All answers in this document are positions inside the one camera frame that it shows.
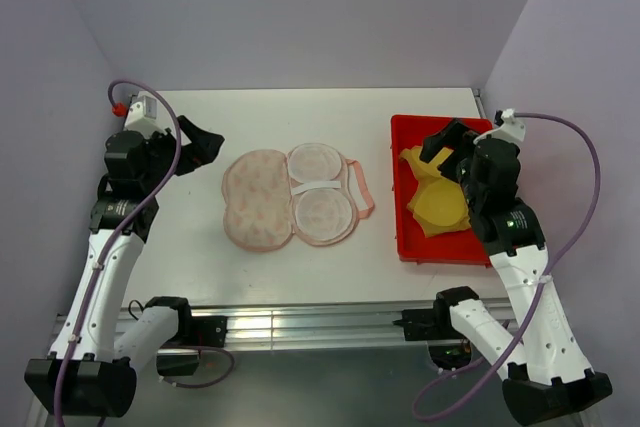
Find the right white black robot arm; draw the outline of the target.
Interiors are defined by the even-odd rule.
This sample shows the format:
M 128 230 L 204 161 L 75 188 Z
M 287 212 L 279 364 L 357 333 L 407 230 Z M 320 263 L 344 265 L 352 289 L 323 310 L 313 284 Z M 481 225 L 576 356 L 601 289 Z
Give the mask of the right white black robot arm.
M 579 347 L 551 270 L 547 243 L 534 210 L 517 195 L 519 145 L 525 114 L 504 111 L 493 130 L 480 134 L 458 119 L 424 139 L 420 158 L 451 149 L 439 172 L 457 183 L 471 228 L 498 273 L 518 324 L 511 334 L 469 287 L 438 293 L 433 325 L 446 337 L 463 336 L 489 363 L 479 387 L 494 375 L 521 426 L 582 412 L 612 393 Z

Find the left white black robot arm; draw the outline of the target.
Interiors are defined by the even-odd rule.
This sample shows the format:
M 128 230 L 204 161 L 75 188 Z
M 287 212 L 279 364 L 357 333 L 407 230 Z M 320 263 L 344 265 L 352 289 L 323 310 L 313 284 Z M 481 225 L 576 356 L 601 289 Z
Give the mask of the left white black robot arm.
M 156 296 L 122 336 L 116 327 L 133 268 L 158 213 L 156 195 L 172 176 L 212 163 L 223 136 L 179 116 L 150 135 L 123 130 L 105 143 L 97 201 L 91 212 L 85 268 L 70 312 L 43 358 L 24 379 L 58 424 L 67 416 L 119 418 L 131 407 L 140 370 L 166 344 L 183 346 L 195 333 L 182 297 Z

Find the pink mesh laundry bag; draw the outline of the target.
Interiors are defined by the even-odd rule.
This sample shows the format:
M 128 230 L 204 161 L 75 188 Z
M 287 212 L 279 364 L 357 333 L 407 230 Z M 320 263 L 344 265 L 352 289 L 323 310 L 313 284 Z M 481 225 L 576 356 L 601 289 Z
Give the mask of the pink mesh laundry bag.
M 322 143 L 247 152 L 226 170 L 221 192 L 227 237 L 254 252 L 279 250 L 294 236 L 337 244 L 375 208 L 361 164 Z

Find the yellow bra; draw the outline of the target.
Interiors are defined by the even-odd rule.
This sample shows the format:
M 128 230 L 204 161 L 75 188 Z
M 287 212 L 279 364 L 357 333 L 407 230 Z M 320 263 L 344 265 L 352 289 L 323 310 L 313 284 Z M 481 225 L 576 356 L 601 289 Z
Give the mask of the yellow bra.
M 418 187 L 406 208 L 426 238 L 471 228 L 468 206 L 461 187 L 445 178 L 438 167 L 452 150 L 444 147 L 429 162 L 420 159 L 422 147 L 404 149 L 399 158 L 409 164 Z

